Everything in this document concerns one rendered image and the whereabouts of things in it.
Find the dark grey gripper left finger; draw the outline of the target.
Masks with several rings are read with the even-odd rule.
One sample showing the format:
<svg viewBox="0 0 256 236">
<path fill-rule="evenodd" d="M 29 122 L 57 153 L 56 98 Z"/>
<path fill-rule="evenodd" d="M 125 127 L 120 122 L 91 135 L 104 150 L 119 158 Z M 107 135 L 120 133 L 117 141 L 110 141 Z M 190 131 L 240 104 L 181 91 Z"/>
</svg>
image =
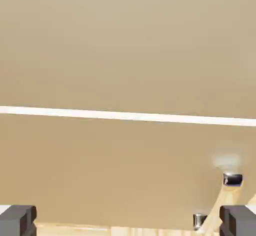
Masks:
<svg viewBox="0 0 256 236">
<path fill-rule="evenodd" d="M 33 205 L 0 205 L 0 236 L 37 236 Z"/>
</svg>

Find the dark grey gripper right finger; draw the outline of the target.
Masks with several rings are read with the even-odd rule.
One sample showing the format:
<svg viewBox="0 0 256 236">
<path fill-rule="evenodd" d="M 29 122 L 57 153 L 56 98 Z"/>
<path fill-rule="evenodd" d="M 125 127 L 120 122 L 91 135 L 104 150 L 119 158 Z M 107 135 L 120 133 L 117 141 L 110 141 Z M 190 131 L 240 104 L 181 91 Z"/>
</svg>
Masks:
<svg viewBox="0 0 256 236">
<path fill-rule="evenodd" d="M 221 206 L 219 236 L 256 236 L 256 205 Z"/>
</svg>

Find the tan cabinet door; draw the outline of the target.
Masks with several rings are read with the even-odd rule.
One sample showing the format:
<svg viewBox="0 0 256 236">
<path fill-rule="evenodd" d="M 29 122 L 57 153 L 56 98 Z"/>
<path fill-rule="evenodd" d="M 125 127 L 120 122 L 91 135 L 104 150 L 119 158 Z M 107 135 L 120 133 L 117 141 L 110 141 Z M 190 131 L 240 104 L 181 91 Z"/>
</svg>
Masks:
<svg viewBox="0 0 256 236">
<path fill-rule="evenodd" d="M 256 0 L 0 0 L 0 105 L 256 118 Z"/>
<path fill-rule="evenodd" d="M 256 193 L 256 127 L 0 115 L 0 204 L 48 223 L 188 230 L 240 159 Z"/>
</svg>

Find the tan wooden cabinet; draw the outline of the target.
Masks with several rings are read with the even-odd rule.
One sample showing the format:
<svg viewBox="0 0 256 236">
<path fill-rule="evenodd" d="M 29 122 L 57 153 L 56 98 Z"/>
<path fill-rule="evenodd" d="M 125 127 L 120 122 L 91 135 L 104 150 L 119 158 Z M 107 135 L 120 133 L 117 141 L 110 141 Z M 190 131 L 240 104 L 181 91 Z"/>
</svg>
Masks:
<svg viewBox="0 0 256 236">
<path fill-rule="evenodd" d="M 84 110 L 69 108 L 45 108 L 27 106 L 0 105 L 0 115 L 22 115 L 22 116 L 48 116 L 62 118 L 81 118 L 98 120 L 121 120 L 121 121 L 142 121 L 156 123 L 180 123 L 180 124 L 201 124 L 221 125 L 235 127 L 256 127 L 256 118 L 234 118 L 216 116 L 159 114 L 105 110 Z M 241 166 L 240 159 L 236 157 L 222 157 L 215 160 L 215 166 L 221 171 L 231 169 L 239 173 Z"/>
</svg>

